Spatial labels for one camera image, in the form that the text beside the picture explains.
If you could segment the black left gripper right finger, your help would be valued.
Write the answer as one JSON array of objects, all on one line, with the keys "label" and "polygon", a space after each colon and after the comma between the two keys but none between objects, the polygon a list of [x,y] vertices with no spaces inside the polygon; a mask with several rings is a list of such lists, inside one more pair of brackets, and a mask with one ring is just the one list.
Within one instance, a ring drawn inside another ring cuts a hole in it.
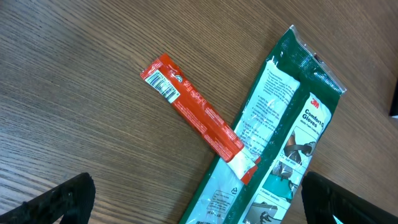
[{"label": "black left gripper right finger", "polygon": [[302,201],[308,224],[392,224],[397,217],[316,172],[302,181]]}]

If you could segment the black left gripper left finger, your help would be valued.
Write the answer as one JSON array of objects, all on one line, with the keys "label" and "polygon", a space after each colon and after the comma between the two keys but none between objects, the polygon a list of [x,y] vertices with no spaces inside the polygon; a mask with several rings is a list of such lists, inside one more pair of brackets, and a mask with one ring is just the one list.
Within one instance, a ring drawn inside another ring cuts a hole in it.
[{"label": "black left gripper left finger", "polygon": [[1,215],[1,223],[87,224],[95,202],[96,188],[89,173],[81,173],[15,209]]}]

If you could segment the green wipes packet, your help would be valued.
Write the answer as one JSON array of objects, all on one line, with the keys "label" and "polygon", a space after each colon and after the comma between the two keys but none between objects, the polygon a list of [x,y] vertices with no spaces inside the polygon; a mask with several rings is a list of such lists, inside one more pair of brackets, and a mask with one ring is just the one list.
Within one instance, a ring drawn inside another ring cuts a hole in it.
[{"label": "green wipes packet", "polygon": [[232,128],[260,161],[248,184],[216,157],[182,223],[280,223],[345,86],[291,26],[265,59]]}]

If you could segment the red white candy stick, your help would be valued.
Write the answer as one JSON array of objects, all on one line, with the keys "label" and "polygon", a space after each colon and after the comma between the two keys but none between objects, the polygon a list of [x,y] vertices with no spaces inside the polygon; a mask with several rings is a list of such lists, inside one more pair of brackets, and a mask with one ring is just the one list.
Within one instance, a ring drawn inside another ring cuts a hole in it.
[{"label": "red white candy stick", "polygon": [[140,77],[158,91],[196,129],[245,185],[261,160],[254,156],[168,54],[156,58]]}]

